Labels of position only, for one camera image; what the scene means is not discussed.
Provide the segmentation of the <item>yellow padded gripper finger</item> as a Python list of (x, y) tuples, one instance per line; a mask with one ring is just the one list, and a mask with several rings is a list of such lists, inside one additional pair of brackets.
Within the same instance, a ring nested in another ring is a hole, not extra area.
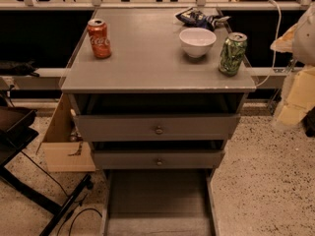
[(279, 128), (294, 127), (315, 107), (315, 67), (304, 66), (290, 72), (284, 79), (282, 100), (278, 104), (274, 123)]

